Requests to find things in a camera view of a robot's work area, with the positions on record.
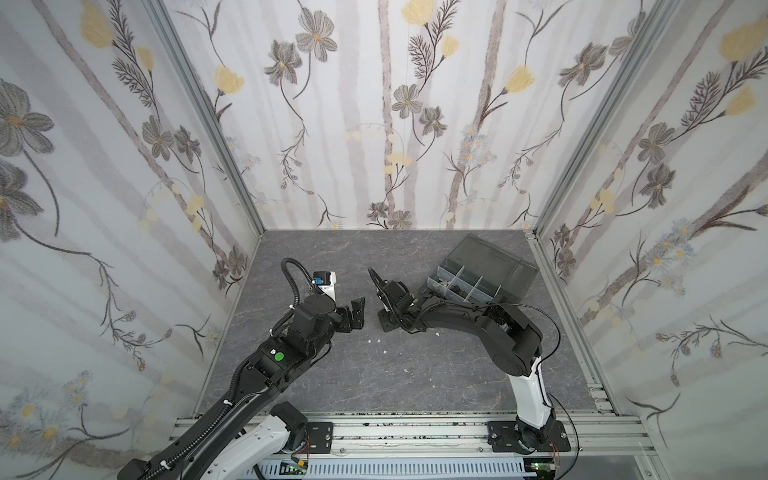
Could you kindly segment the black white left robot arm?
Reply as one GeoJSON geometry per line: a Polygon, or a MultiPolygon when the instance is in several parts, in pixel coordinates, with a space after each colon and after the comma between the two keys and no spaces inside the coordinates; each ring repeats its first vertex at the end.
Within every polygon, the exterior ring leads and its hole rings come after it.
{"type": "Polygon", "coordinates": [[[335,334],[365,324],[364,298],[337,305],[330,271],[312,276],[300,267],[309,288],[302,296],[289,271],[299,264],[293,258],[282,260],[293,302],[267,339],[236,367],[222,397],[151,459],[130,460],[119,478],[235,479],[272,454],[310,447],[307,419],[288,402],[274,406],[253,430],[245,429],[265,405],[330,352],[335,334]]]}

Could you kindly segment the grey compartment organizer box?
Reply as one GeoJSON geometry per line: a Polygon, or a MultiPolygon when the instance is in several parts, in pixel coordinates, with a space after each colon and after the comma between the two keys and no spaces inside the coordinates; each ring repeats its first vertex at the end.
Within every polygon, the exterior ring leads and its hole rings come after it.
{"type": "Polygon", "coordinates": [[[436,267],[419,294],[475,305],[518,303],[537,275],[534,264],[469,234],[436,267]]]}

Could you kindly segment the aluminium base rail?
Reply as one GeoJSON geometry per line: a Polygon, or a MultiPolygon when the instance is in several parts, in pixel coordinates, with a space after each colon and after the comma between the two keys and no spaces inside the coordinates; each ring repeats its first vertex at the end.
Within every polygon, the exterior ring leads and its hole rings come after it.
{"type": "MultiPolygon", "coordinates": [[[[668,473],[641,420],[633,416],[568,410],[553,446],[530,455],[503,445],[501,430],[510,412],[470,414],[310,415],[310,451],[300,454],[306,470],[318,459],[509,458],[522,459],[535,479],[666,479],[668,473]]],[[[264,478],[259,466],[235,479],[264,478]]]]}

